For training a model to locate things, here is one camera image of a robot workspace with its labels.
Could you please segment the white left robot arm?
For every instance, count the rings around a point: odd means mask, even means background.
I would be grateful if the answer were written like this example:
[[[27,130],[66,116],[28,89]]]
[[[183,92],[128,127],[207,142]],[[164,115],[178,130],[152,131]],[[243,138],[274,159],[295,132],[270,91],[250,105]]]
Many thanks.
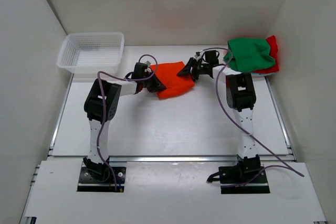
[[[148,63],[137,62],[131,73],[125,78],[116,78],[116,82],[102,79],[102,75],[111,77],[108,73],[97,73],[84,103],[90,125],[90,151],[83,162],[98,183],[114,182],[116,178],[109,161],[108,131],[120,97],[138,94],[143,89],[151,93],[164,91],[166,86],[156,76],[158,68],[159,65],[151,68]]]

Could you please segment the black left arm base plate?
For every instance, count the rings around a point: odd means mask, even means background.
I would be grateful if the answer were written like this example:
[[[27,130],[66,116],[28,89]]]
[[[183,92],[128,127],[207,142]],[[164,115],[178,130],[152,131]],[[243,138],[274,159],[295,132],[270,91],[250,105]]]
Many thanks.
[[[102,175],[89,170],[84,162],[81,164],[77,191],[87,193],[123,193],[125,191],[125,179],[127,167],[124,163],[117,163],[112,166],[116,178],[114,179],[110,168],[103,168]]]

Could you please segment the orange t shirt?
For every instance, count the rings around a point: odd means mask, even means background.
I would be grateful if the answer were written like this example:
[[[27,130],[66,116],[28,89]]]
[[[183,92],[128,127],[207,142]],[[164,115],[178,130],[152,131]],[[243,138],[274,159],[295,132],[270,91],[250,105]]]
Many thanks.
[[[177,76],[177,73],[183,67],[184,63],[182,61],[158,64],[155,75],[166,86],[165,90],[157,93],[160,100],[178,97],[189,92],[195,86],[190,76]]]

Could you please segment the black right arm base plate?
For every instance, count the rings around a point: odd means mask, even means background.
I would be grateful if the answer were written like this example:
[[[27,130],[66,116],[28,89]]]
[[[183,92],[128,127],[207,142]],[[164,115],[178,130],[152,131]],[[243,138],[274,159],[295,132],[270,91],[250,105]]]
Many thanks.
[[[238,158],[234,166],[220,166],[209,175],[207,183],[220,182],[224,194],[269,194],[270,189],[260,157]]]

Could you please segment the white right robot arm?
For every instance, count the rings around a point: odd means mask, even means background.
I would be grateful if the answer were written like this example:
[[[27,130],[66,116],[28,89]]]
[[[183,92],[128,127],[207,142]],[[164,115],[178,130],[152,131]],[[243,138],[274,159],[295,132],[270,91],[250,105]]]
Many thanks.
[[[224,167],[222,173],[210,175],[208,182],[217,181],[217,176],[236,178],[248,182],[261,171],[261,161],[256,147],[253,127],[253,109],[256,94],[250,73],[241,73],[231,69],[229,64],[234,59],[233,53],[226,50],[228,59],[219,62],[218,48],[199,51],[191,57],[187,64],[176,74],[178,77],[191,77],[194,82],[200,75],[208,75],[215,79],[215,91],[219,98],[218,83],[226,86],[227,105],[234,114],[228,117],[241,131],[237,151],[237,164]]]

